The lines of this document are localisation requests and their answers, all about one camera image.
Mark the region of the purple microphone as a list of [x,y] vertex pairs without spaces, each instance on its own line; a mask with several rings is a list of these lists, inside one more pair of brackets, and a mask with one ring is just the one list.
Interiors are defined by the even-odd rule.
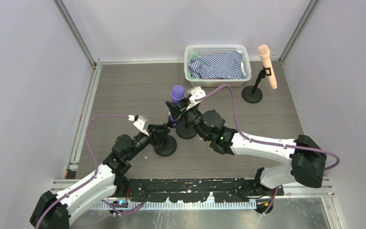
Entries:
[[[175,85],[171,90],[170,96],[173,103],[179,103],[185,97],[184,87],[181,85]],[[173,118],[170,112],[168,113],[168,115],[169,115],[168,120],[169,127],[176,128],[178,118]]]

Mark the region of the black stand front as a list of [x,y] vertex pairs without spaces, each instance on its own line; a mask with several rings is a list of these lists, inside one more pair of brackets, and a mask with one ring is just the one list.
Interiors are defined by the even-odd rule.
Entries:
[[267,76],[271,76],[271,68],[265,68],[259,72],[257,79],[255,81],[254,85],[246,86],[241,93],[242,98],[251,104],[256,104],[260,102],[263,98],[263,92],[260,88],[258,88],[259,83],[262,79],[264,79]]

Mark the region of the peach microphone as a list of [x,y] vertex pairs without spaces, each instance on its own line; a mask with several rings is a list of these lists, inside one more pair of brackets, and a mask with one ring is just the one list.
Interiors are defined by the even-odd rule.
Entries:
[[277,81],[274,73],[274,69],[271,62],[270,49],[266,44],[262,44],[258,47],[258,55],[262,61],[263,67],[266,71],[267,79],[272,89],[277,88]]

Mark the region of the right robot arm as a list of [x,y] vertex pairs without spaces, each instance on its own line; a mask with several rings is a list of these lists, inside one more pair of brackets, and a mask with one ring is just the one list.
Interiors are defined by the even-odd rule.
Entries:
[[256,189],[273,189],[298,182],[311,188],[321,188],[326,156],[306,135],[297,139],[274,139],[242,133],[225,126],[225,120],[215,110],[201,113],[198,106],[187,101],[166,102],[173,118],[184,120],[210,148],[219,154],[248,155],[279,162],[280,165],[257,170]]

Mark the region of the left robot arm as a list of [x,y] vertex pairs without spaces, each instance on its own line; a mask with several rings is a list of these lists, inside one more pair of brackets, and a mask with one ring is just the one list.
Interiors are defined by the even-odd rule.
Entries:
[[89,175],[57,193],[50,190],[40,199],[30,217],[36,229],[68,229],[85,211],[100,200],[127,189],[126,172],[131,161],[147,146],[160,147],[169,137],[167,124],[149,125],[148,134],[139,132],[116,138],[111,153]]

